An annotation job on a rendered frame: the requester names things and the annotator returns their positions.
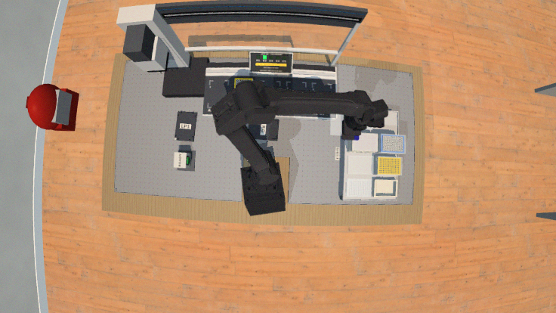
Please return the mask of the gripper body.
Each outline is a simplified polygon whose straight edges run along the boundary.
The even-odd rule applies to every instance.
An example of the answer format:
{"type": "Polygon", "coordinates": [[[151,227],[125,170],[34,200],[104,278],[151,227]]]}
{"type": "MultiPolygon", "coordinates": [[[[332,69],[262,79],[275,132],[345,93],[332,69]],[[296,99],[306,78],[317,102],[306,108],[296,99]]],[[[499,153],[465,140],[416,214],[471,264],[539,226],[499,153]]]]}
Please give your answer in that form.
{"type": "Polygon", "coordinates": [[[342,139],[343,140],[354,140],[354,136],[360,136],[361,131],[354,131],[357,128],[352,125],[349,116],[344,115],[344,120],[342,120],[342,139]]]}

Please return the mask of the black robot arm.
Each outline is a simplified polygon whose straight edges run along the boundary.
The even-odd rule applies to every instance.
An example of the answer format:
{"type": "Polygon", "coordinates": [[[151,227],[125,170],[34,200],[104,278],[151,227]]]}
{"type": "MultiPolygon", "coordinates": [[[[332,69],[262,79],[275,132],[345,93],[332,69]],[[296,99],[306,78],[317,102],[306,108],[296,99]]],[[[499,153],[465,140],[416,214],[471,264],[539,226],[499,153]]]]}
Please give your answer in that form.
{"type": "Polygon", "coordinates": [[[277,192],[280,176],[271,152],[260,147],[246,124],[271,124],[279,114],[341,114],[350,117],[357,127],[354,131],[362,131],[367,126],[385,127],[388,116],[385,101],[372,102],[362,90],[343,93],[283,90],[264,86],[262,81],[247,80],[237,83],[211,111],[216,132],[225,135],[251,164],[252,172],[247,172],[246,181],[249,194],[277,192]]]}

